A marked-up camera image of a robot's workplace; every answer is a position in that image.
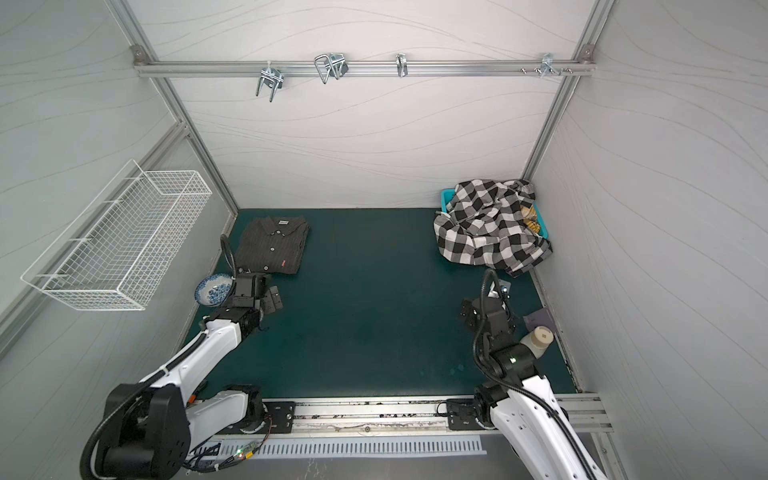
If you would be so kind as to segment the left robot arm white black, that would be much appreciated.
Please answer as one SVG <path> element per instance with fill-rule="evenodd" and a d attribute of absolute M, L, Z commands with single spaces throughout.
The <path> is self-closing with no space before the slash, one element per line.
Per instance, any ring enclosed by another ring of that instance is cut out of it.
<path fill-rule="evenodd" d="M 197 451 L 228 427 L 270 427 L 258 386 L 234 384 L 206 401 L 191 399 L 220 361 L 281 309 L 269 280 L 267 274 L 237 275 L 227 298 L 187 345 L 139 382 L 110 392 L 79 460 L 82 478 L 170 479 L 182 469 L 213 473 L 262 448 L 263 441 L 251 441 L 209 465 L 200 463 Z"/>

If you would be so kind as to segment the dark grey pinstripe shirt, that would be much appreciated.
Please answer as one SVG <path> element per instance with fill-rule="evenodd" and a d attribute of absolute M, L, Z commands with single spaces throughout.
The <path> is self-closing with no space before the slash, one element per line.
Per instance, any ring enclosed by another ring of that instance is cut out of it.
<path fill-rule="evenodd" d="M 310 225 L 303 216 L 251 221 L 235 253 L 243 270 L 294 275 L 300 269 Z"/>

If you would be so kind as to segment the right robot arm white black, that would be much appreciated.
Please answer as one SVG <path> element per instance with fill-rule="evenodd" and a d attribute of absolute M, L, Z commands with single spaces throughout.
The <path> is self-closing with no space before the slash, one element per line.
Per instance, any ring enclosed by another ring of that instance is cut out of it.
<path fill-rule="evenodd" d="M 515 338 L 516 315 L 493 269 L 470 305 L 473 361 L 487 379 L 475 390 L 476 422 L 499 431 L 534 479 L 605 479 L 537 368 L 554 342 L 552 330 L 538 326 Z"/>

